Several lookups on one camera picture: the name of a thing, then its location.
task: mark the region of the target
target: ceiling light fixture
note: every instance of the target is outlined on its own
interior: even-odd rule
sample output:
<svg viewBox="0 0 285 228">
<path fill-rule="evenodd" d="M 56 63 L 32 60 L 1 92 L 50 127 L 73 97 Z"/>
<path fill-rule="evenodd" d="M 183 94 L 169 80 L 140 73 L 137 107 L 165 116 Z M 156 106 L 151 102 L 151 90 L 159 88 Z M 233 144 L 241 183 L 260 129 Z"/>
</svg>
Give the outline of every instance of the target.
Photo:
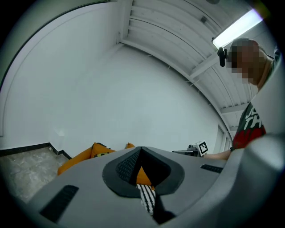
<svg viewBox="0 0 285 228">
<path fill-rule="evenodd" d="M 217 49 L 224 47 L 261 21 L 262 17 L 257 13 L 256 10 L 252 9 L 234 22 L 231 26 L 229 26 L 226 30 L 224 30 L 220 35 L 213 38 L 212 43 Z"/>
</svg>

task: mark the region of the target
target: person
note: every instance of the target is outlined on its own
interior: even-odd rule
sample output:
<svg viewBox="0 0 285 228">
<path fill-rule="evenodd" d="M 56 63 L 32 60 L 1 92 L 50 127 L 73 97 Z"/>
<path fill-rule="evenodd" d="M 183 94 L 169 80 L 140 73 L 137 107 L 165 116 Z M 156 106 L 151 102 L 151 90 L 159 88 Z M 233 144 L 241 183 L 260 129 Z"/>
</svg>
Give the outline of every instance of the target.
<svg viewBox="0 0 285 228">
<path fill-rule="evenodd" d="M 280 55 L 280 50 L 275 48 L 274 57 L 271 57 L 256 41 L 242 37 L 232 42 L 228 52 L 227 65 L 233 73 L 241 74 L 243 80 L 257 86 L 259 91 L 270 77 Z M 233 150 L 245 148 L 252 140 L 264 134 L 266 131 L 259 115 L 249 103 L 241 115 L 231 149 L 204 157 L 227 160 Z"/>
</svg>

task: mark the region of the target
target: speckled floor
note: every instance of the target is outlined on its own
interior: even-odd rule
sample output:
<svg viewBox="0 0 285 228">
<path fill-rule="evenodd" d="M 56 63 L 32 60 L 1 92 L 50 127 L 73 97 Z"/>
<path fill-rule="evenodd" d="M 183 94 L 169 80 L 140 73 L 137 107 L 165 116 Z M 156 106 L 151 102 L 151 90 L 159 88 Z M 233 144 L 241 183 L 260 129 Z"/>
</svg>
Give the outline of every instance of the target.
<svg viewBox="0 0 285 228">
<path fill-rule="evenodd" d="M 0 168 L 10 193 L 28 202 L 35 193 L 57 176 L 68 159 L 49 148 L 0 157 Z"/>
</svg>

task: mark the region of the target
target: black slot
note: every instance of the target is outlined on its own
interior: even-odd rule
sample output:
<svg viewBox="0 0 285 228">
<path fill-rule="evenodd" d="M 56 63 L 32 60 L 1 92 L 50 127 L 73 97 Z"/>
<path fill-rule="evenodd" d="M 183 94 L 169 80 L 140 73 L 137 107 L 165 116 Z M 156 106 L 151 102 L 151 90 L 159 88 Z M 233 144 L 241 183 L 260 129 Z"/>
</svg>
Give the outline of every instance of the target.
<svg viewBox="0 0 285 228">
<path fill-rule="evenodd" d="M 209 170 L 212 172 L 216 172 L 216 173 L 221 173 L 221 171 L 223 170 L 223 168 L 221 168 L 221 167 L 211 166 L 211 165 L 206 165 L 206 164 L 202 165 L 200 168 L 205 169 L 205 170 Z"/>
<path fill-rule="evenodd" d="M 68 204 L 78 191 L 78 187 L 73 185 L 64 186 L 59 193 L 40 212 L 42 216 L 56 223 L 66 210 Z"/>
</svg>

